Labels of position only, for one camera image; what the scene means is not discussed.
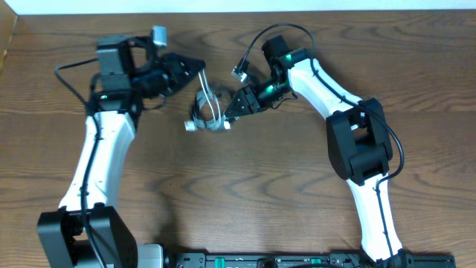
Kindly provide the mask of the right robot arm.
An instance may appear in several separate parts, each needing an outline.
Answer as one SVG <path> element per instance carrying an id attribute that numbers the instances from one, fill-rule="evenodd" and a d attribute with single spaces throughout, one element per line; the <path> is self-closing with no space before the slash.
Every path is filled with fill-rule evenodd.
<path id="1" fill-rule="evenodd" d="M 290 49 L 284 38 L 266 41 L 271 70 L 263 83 L 241 88 L 224 112 L 228 122 L 276 109 L 287 93 L 306 99 L 325 120 L 332 168 L 350 187 L 361 226 L 361 247 L 375 264 L 389 264 L 402 250 L 388 197 L 394 133 L 382 105 L 349 93 L 321 67 L 312 51 Z"/>

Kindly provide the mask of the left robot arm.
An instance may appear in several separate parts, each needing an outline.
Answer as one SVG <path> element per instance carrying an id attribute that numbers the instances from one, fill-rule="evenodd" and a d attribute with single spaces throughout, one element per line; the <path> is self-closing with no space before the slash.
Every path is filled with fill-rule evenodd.
<path id="1" fill-rule="evenodd" d="M 51 267 L 163 267 L 163 248 L 139 244 L 120 218 L 118 192 L 126 154 L 144 101 L 183 89 L 205 62 L 162 54 L 159 30 L 148 36 L 97 41 L 100 70 L 83 99 L 86 137 L 74 178 L 55 211 L 39 216 L 37 232 Z"/>

